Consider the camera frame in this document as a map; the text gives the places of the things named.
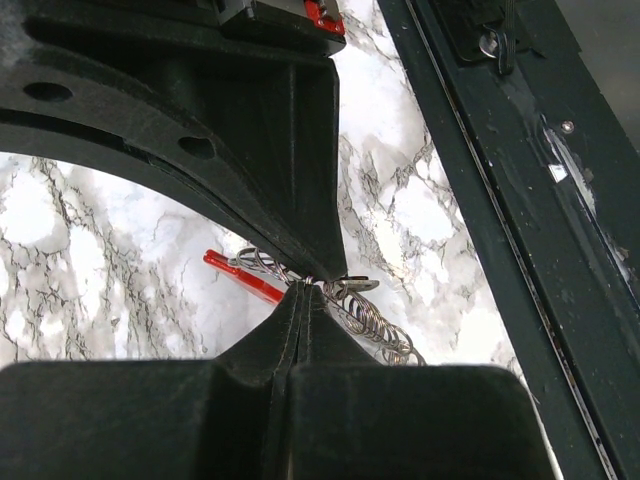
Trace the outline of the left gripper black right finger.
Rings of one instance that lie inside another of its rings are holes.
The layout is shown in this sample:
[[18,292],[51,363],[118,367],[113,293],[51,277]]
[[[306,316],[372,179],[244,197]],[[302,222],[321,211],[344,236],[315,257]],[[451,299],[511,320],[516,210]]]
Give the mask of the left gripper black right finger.
[[490,365],[384,366],[298,284],[298,362],[288,378],[294,479],[550,479],[530,396]]

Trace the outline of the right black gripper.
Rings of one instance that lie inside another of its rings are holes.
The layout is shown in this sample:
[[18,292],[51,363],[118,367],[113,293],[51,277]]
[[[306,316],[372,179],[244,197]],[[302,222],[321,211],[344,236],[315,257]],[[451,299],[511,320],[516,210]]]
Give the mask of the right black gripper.
[[143,185],[335,280],[345,44],[336,1],[5,1],[1,148]]

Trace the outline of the metal keyring coil red holder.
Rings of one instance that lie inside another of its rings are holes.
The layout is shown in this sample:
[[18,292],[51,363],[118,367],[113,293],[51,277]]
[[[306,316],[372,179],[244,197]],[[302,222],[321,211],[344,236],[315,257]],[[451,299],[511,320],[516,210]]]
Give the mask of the metal keyring coil red holder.
[[368,291],[335,297],[332,295],[332,283],[336,280],[324,282],[311,276],[299,275],[253,246],[239,250],[230,258],[209,249],[205,252],[203,261],[271,305],[280,303],[285,289],[297,281],[318,285],[332,317],[352,337],[372,345],[375,358],[389,366],[427,364],[410,335],[386,319],[374,303],[364,296]]

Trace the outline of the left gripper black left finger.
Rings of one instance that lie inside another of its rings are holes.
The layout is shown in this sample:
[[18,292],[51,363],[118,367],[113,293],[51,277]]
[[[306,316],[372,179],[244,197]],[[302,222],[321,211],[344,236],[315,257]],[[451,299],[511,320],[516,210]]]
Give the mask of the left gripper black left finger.
[[1,372],[5,479],[283,479],[292,286],[210,360],[32,361]]

